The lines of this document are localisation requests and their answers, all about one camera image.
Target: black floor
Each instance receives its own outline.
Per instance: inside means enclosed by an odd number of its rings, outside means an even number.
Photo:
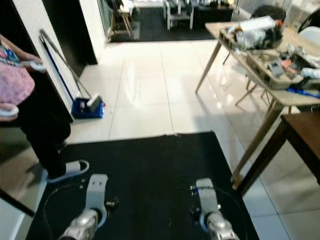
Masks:
[[[90,170],[47,185],[27,240],[49,239],[45,202],[55,188],[70,184],[46,206],[52,240],[58,239],[85,207],[92,174],[107,174],[106,196],[119,197],[118,208],[94,240],[208,240],[209,235],[194,225],[189,214],[191,205],[199,202],[198,196],[191,195],[190,185],[200,178],[211,178],[221,212],[239,238],[259,239],[242,198],[232,189],[231,172],[213,132],[73,144],[61,157],[66,162],[85,159]]]
[[[212,35],[205,28],[189,29],[189,21],[178,21],[177,26],[167,30],[163,19],[162,7],[143,7],[133,12],[133,36],[130,37],[124,26],[120,26],[121,33],[111,37],[111,42],[160,42],[208,40]]]

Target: hand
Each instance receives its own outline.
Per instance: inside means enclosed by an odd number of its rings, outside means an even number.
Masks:
[[[11,109],[15,108],[16,106],[10,103],[1,103],[1,109],[5,109],[10,111]],[[15,116],[10,116],[10,117],[4,117],[0,116],[0,122],[11,122],[13,120],[16,120],[18,117],[18,114]]]
[[[43,64],[43,61],[41,60],[40,57],[35,56],[33,54],[27,53],[25,52],[23,58],[21,59],[23,61],[35,61],[37,63],[41,63]],[[37,70],[33,69],[31,66],[26,66],[25,69],[29,72],[29,73],[33,73],[33,72],[37,72]]]
[[[31,53],[27,53],[27,52],[24,54],[24,57],[23,57],[22,60],[23,61],[35,61],[35,62],[43,64],[43,61],[41,60],[40,57],[35,56],[35,55],[31,54]]]

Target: cable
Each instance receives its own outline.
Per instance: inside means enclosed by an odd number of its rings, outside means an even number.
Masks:
[[[232,196],[230,193],[224,191],[223,189],[221,189],[221,188],[219,188],[219,187],[200,186],[200,187],[196,187],[196,188],[194,189],[194,191],[197,191],[197,190],[199,190],[199,189],[210,189],[210,190],[214,190],[214,191],[218,190],[218,192],[221,192],[221,193],[227,195],[229,198],[232,199],[232,201],[235,203],[235,205],[237,206],[237,208],[238,208],[239,211],[240,211],[241,219],[242,219],[242,222],[243,222],[243,224],[244,224],[245,240],[248,240],[248,229],[247,229],[247,223],[246,223],[245,217],[244,217],[244,215],[243,215],[243,213],[242,213],[242,211],[241,211],[241,208],[240,208],[239,203],[238,203],[236,200],[234,200],[233,196]]]
[[[62,190],[66,190],[69,189],[71,187],[78,187],[79,185],[77,184],[67,184],[67,185],[63,185],[60,187],[57,187],[55,190],[53,190],[53,192],[50,193],[50,195],[47,197],[47,199],[45,200],[44,206],[43,206],[43,219],[44,219],[44,223],[45,223],[45,227],[48,229],[48,234],[49,234],[49,240],[54,240],[54,234],[52,232],[50,223],[48,221],[47,218],[47,213],[46,213],[46,206],[50,200],[50,198],[55,195],[56,193],[62,191]]]

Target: dark wooden table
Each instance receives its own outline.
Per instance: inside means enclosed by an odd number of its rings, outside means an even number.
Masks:
[[[282,115],[281,123],[238,186],[242,196],[271,162],[286,140],[294,147],[320,184],[320,112]]]

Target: person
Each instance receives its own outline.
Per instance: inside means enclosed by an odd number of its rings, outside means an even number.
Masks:
[[[2,117],[0,121],[16,119],[40,164],[47,170],[49,183],[83,174],[89,169],[87,161],[64,163],[60,158],[60,150],[66,146],[65,140],[71,133],[70,124],[55,117],[41,101],[29,75],[33,69],[24,67],[20,60],[42,63],[39,57],[23,51],[0,34],[1,108],[10,110],[17,106],[19,110],[17,116]]]

